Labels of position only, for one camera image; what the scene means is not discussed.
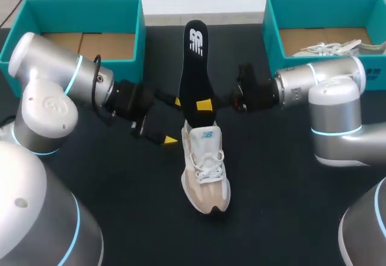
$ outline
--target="teal box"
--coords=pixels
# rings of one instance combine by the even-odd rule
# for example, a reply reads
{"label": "teal box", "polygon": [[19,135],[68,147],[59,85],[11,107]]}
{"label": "teal box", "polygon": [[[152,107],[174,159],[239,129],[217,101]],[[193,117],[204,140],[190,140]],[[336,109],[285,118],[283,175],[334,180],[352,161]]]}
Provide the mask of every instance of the teal box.
{"label": "teal box", "polygon": [[[374,45],[386,41],[385,0],[267,0],[263,39],[272,75],[278,69],[340,56],[286,56],[280,29],[365,28]],[[386,55],[360,55],[366,90],[386,89]]]}
{"label": "teal box", "polygon": [[25,0],[0,53],[0,70],[18,97],[21,87],[8,74],[8,64],[26,32],[135,33],[132,59],[102,60],[101,65],[113,71],[116,81],[142,80],[146,27],[141,0]]}

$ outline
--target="white sneaker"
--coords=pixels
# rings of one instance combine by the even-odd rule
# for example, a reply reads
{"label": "white sneaker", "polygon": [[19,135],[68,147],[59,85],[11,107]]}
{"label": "white sneaker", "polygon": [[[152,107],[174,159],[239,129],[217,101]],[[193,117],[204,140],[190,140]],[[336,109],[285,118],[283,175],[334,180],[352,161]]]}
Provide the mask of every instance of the white sneaker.
{"label": "white sneaker", "polygon": [[300,52],[294,54],[294,57],[303,56],[333,56],[333,55],[358,55],[358,46],[361,44],[361,40],[352,40],[344,44],[331,43],[324,44],[319,43],[315,46],[310,46],[301,49]]}
{"label": "white sneaker", "polygon": [[181,182],[196,210],[204,214],[224,212],[230,201],[230,185],[225,172],[221,130],[215,124],[182,128],[185,170]]}
{"label": "white sneaker", "polygon": [[306,57],[306,56],[333,56],[333,55],[373,55],[373,54],[386,54],[386,42],[381,45],[367,45],[363,44],[361,40],[352,40],[344,44],[331,43],[324,44],[319,43],[315,46],[303,48],[300,52],[294,54],[294,57]]}

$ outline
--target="shoe box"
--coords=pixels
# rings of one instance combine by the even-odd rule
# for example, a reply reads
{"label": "shoe box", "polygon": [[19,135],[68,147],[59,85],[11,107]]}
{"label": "shoe box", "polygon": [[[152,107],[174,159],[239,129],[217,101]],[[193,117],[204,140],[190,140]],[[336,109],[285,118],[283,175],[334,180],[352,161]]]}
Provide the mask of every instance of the shoe box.
{"label": "shoe box", "polygon": [[[318,43],[386,41],[385,0],[267,0],[262,34],[272,76],[278,69],[340,56],[293,57]],[[386,54],[360,55],[366,90],[386,89]]]}
{"label": "shoe box", "polygon": [[19,82],[8,74],[12,52],[27,32],[93,60],[114,72],[114,79],[141,82],[146,27],[142,0],[24,0],[0,53],[3,72],[17,97]]}

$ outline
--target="insole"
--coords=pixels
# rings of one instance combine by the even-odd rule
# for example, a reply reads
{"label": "insole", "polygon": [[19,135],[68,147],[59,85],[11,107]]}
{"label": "insole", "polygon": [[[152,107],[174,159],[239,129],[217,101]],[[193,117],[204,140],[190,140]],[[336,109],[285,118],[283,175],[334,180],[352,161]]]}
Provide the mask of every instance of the insole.
{"label": "insole", "polygon": [[212,126],[216,119],[215,94],[207,74],[209,35],[202,21],[190,21],[183,36],[183,69],[179,98],[188,124]]}

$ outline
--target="black surface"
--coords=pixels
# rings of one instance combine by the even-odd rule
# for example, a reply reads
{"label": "black surface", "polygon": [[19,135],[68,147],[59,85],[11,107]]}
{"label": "black surface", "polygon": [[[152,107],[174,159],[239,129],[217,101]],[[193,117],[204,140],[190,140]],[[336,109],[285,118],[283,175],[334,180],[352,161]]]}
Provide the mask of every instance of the black surface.
{"label": "black surface", "polygon": [[[0,30],[4,39],[6,30]],[[228,93],[238,65],[252,62],[268,76],[260,25],[209,27],[209,76]],[[144,79],[176,94],[182,69],[183,27],[150,27]],[[364,123],[386,120],[385,92],[362,98]],[[0,77],[0,119],[17,100]],[[340,217],[385,176],[385,168],[327,168],[314,159],[307,106],[237,115],[218,114],[232,187],[227,214],[202,217],[183,192],[181,144],[167,148],[130,136],[130,124],[106,128],[79,107],[79,124],[49,166],[98,220],[104,265],[343,266]],[[174,136],[180,113],[157,103],[149,122]]]}

